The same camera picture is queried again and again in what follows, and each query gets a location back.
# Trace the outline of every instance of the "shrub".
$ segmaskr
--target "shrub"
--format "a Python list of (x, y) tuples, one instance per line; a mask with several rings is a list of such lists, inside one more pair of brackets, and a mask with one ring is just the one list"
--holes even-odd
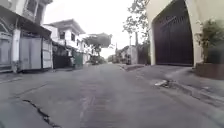
[(217, 46), (224, 43), (224, 28), (220, 20), (208, 20), (202, 24), (202, 32), (196, 34), (198, 43), (202, 47), (204, 63), (221, 62), (222, 50)]

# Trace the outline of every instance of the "potted plant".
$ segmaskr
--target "potted plant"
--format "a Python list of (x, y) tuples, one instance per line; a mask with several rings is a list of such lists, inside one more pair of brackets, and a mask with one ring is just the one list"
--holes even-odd
[(222, 21), (208, 20), (202, 23), (202, 31), (197, 33), (196, 37), (202, 47), (203, 58), (203, 63), (196, 65), (196, 74), (210, 78), (224, 78), (224, 28)]

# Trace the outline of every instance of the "sliding gate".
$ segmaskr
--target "sliding gate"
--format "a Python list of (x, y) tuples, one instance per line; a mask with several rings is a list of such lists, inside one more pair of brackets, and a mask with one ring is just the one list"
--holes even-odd
[(193, 65), (193, 40), (185, 0), (173, 0), (153, 21), (156, 63)]

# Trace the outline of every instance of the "street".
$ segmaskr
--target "street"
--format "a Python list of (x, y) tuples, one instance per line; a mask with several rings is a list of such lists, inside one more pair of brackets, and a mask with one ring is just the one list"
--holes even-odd
[(220, 128), (223, 117), (113, 64), (0, 84), (0, 128)]

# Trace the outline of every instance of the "building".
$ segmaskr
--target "building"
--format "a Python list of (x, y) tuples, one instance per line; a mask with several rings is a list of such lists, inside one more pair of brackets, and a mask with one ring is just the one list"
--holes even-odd
[(126, 46), (123, 49), (117, 52), (119, 61), (122, 63), (127, 63), (130, 61), (129, 64), (138, 64), (138, 54), (137, 54), (137, 47), (134, 45)]
[[(40, 26), (46, 6), (51, 2), (52, 0), (1, 0), (1, 69), (10, 68), (14, 72), (17, 72), (20, 69), (51, 67), (51, 58), (49, 58), (51, 43), (48, 40), (50, 39), (50, 31)], [(36, 41), (39, 42), (38, 51), (37, 46), (35, 46)], [(33, 58), (34, 56), (40, 60), (38, 66), (34, 66), (37, 64), (37, 58)]]
[(67, 49), (69, 52), (68, 54), (73, 55), (76, 66), (81, 66), (90, 59), (91, 47), (82, 40), (80, 35), (85, 34), (85, 32), (75, 20), (69, 19), (45, 24), (43, 27), (52, 32), (51, 39), (54, 42), (69, 48)]
[(224, 20), (223, 0), (149, 0), (146, 10), (151, 64), (189, 65), (202, 61), (196, 33), (201, 23)]

